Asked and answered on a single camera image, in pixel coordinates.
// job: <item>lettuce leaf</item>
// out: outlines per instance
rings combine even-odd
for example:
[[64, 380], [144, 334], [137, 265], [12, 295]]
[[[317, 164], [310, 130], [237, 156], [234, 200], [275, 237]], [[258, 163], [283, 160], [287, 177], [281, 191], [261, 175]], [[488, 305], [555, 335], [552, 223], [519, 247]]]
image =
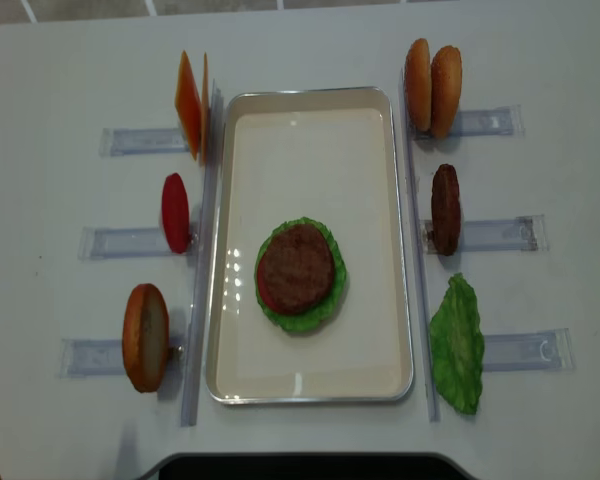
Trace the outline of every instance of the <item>lettuce leaf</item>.
[[449, 280], [429, 338], [438, 392], [458, 412], [475, 415], [482, 394], [484, 337], [476, 293], [461, 273]]
[[[258, 291], [258, 265], [260, 264], [260, 259], [266, 252], [269, 244], [271, 243], [271, 239], [276, 236], [278, 233], [290, 228], [294, 225], [298, 224], [311, 224], [320, 230], [320, 233], [324, 236], [327, 241], [327, 245], [329, 245], [329, 250], [331, 250], [331, 255], [333, 256], [333, 263], [335, 266], [335, 275], [333, 279], [333, 286], [331, 287], [331, 292], [329, 295], [324, 298], [319, 304], [311, 307], [304, 313], [299, 315], [282, 315], [280, 313], [276, 313], [271, 310], [267, 305], [262, 301], [260, 297], [260, 292]], [[285, 222], [276, 228], [269, 238], [267, 238], [260, 250], [258, 251], [258, 257], [256, 259], [256, 266], [253, 272], [253, 277], [256, 284], [256, 298], [258, 299], [258, 303], [260, 307], [262, 307], [262, 311], [267, 316], [269, 320], [271, 320], [276, 325], [282, 327], [283, 330], [287, 332], [308, 332], [320, 326], [320, 324], [329, 318], [335, 312], [336, 308], [338, 308], [338, 304], [340, 303], [340, 297], [342, 296], [342, 292], [344, 291], [344, 287], [347, 283], [347, 268], [344, 265], [344, 260], [342, 260], [342, 255], [340, 254], [340, 248], [338, 247], [338, 243], [335, 238], [333, 238], [333, 234], [331, 231], [322, 223], [312, 220], [308, 217], [302, 217], [298, 220], [292, 220], [290, 222]]]

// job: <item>sesame-free bun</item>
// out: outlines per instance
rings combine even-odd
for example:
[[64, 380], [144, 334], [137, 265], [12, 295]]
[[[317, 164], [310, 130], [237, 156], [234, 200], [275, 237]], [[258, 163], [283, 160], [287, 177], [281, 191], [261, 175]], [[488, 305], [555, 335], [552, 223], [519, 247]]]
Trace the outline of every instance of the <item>sesame-free bun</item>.
[[127, 301], [122, 329], [122, 360], [127, 376], [140, 393], [158, 390], [167, 366], [169, 314], [162, 294], [145, 283]]
[[411, 45], [405, 64], [405, 96], [409, 118], [426, 132], [431, 126], [431, 65], [429, 43], [419, 38]]
[[458, 111], [462, 91], [462, 57], [452, 46], [440, 49], [431, 63], [431, 134], [444, 138]]

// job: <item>beef patty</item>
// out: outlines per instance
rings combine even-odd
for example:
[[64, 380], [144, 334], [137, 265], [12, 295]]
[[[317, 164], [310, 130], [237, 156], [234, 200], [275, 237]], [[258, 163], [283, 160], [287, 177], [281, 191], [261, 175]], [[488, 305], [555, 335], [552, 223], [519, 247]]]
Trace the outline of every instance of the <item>beef patty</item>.
[[456, 169], [440, 165], [433, 177], [431, 191], [433, 243], [441, 255], [453, 255], [460, 238], [460, 187]]
[[335, 274], [327, 241], [309, 224], [294, 225], [274, 236], [258, 269], [273, 310], [287, 315], [320, 303], [331, 291]]

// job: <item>floor tile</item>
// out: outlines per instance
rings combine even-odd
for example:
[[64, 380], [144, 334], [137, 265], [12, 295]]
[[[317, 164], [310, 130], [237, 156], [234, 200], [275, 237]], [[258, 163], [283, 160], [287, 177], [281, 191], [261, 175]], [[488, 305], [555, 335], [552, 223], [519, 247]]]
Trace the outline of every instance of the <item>floor tile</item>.
[[284, 0], [284, 8], [350, 7], [356, 5], [384, 5], [400, 0]]
[[276, 0], [153, 0], [158, 15], [275, 10]]
[[144, 17], [144, 0], [29, 0], [39, 22]]

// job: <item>red tomato slice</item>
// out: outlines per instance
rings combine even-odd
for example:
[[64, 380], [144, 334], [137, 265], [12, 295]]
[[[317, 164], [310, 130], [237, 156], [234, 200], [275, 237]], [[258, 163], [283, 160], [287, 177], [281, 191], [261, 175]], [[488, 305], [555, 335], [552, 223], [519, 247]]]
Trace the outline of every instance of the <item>red tomato slice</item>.
[[267, 284], [264, 281], [264, 272], [262, 271], [262, 259], [260, 259], [260, 263], [258, 263], [256, 277], [258, 283], [258, 293], [260, 293], [260, 298], [262, 299], [264, 304], [274, 312], [279, 313], [281, 315], [286, 315], [286, 313], [276, 305], [276, 303], [271, 298], [271, 295], [269, 295], [269, 291], [267, 290]]
[[189, 201], [177, 173], [169, 175], [162, 188], [162, 226], [171, 251], [184, 253], [191, 243]]

